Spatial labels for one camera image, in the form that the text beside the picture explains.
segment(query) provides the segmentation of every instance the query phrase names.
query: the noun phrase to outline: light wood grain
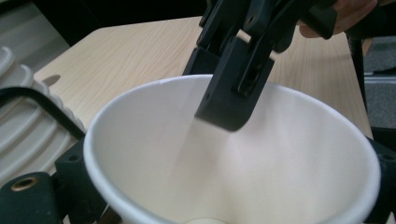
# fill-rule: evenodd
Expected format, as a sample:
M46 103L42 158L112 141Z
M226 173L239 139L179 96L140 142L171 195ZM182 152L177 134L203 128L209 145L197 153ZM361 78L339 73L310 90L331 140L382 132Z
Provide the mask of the light wood grain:
M180 76L201 32L200 18L110 27L88 35L35 74L61 79L50 87L86 127L111 99L153 80ZM347 40L305 39L296 32L276 58L269 81L305 92L372 136Z
M373 38L367 38L363 40L363 44L361 45L361 50L363 51L363 56L366 56L372 43L373 43Z

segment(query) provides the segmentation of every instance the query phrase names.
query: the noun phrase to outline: black clamp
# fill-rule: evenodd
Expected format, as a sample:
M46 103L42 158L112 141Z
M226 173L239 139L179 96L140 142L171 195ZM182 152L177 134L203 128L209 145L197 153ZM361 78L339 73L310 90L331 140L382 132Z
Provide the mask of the black clamp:
M334 0L209 1L198 38L183 75L213 74L195 114L199 119L236 131L250 118L270 75L271 52L291 43L298 20L324 38L332 36ZM250 35L248 43L238 37Z

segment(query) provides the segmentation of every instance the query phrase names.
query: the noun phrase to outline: black bracket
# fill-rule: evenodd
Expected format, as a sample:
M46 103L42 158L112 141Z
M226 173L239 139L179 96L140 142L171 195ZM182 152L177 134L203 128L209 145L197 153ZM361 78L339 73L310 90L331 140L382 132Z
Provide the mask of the black bracket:
M17 97L34 100L56 119L78 142L55 162L56 173L21 175L0 189L1 223L119 223L120 217L107 208L91 182L83 160L85 133L47 96L39 91L12 87L0 90L0 106Z
M334 0L218 0L208 2L183 75L213 74L195 114L228 131L240 129L269 77L271 52L286 50L298 20L324 38L332 36ZM250 35L248 42L237 37Z

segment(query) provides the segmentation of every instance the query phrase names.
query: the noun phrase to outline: white paper cup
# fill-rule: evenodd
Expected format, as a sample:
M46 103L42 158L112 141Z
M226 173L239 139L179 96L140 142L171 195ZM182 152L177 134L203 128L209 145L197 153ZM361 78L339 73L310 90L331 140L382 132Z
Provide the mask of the white paper cup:
M194 117L210 78L143 85L92 121L88 173L125 223L363 222L380 170L351 122L267 83L248 123L229 133Z

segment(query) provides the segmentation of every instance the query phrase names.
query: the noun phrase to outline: ribbed white object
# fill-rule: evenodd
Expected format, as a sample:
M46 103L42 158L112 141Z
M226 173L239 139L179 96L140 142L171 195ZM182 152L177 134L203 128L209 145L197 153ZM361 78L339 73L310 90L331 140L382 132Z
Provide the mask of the ribbed white object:
M0 49L0 90L26 87L40 91L84 130L82 122L50 93L49 87L34 80L32 70L15 60L11 49ZM0 186L10 179L36 171L52 174L54 162L77 140L40 105L18 98L0 107Z

